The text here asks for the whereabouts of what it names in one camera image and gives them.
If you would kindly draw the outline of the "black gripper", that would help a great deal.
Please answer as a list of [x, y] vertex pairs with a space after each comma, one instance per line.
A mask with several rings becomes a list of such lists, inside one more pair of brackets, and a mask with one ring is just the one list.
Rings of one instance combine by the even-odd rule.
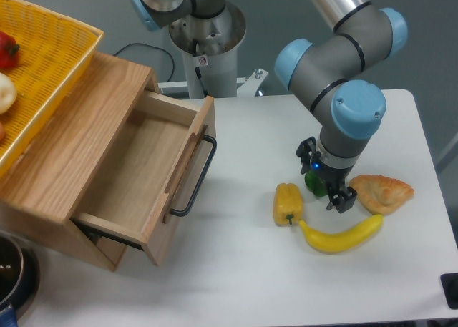
[[350, 186], [345, 186], [345, 180], [353, 166], [331, 166], [326, 158], [316, 151], [316, 138], [309, 137], [302, 141], [297, 150], [296, 156], [301, 162], [301, 174], [312, 170], [324, 183], [328, 193], [327, 210], [337, 210], [344, 213], [351, 209], [357, 197], [357, 191]]

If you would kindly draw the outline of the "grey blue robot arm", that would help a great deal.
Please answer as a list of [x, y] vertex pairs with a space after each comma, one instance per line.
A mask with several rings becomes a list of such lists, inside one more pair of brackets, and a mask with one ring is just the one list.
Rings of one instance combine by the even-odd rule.
[[[237, 93], [237, 48], [246, 34], [240, 9], [228, 0], [130, 0], [150, 31], [167, 28], [182, 52], [189, 96], [232, 97]], [[333, 30], [321, 45], [297, 39], [277, 56], [282, 85], [321, 124], [318, 137], [297, 149], [302, 172], [324, 183], [329, 209], [343, 213], [356, 199], [346, 177], [386, 111], [381, 90], [358, 75], [405, 44], [404, 17], [377, 9], [370, 0], [312, 0]]]

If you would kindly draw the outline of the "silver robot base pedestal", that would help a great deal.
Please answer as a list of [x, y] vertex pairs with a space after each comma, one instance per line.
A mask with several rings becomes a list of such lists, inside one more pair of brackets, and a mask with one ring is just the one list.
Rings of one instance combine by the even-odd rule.
[[227, 2], [224, 9], [209, 19], [185, 16], [169, 26], [173, 44], [182, 55], [191, 99], [255, 97], [268, 76], [256, 69], [249, 77], [238, 76], [238, 47], [246, 35], [242, 11]]

